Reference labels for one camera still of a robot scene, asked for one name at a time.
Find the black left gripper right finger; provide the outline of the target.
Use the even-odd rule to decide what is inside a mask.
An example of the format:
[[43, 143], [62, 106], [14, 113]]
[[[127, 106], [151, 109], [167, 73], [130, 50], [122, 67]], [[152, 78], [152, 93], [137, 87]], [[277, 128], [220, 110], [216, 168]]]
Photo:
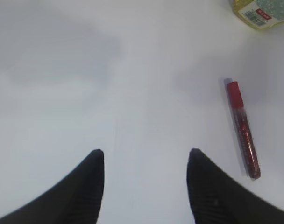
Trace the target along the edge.
[[242, 187], [197, 148], [189, 153], [187, 189], [197, 224], [284, 224], [284, 211]]

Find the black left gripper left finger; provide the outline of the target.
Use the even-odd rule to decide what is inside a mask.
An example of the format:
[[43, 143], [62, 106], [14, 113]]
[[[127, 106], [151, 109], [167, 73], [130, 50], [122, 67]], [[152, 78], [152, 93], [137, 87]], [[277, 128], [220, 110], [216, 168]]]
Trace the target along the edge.
[[0, 218], [0, 224], [95, 224], [105, 183], [104, 153], [92, 150], [44, 194]]

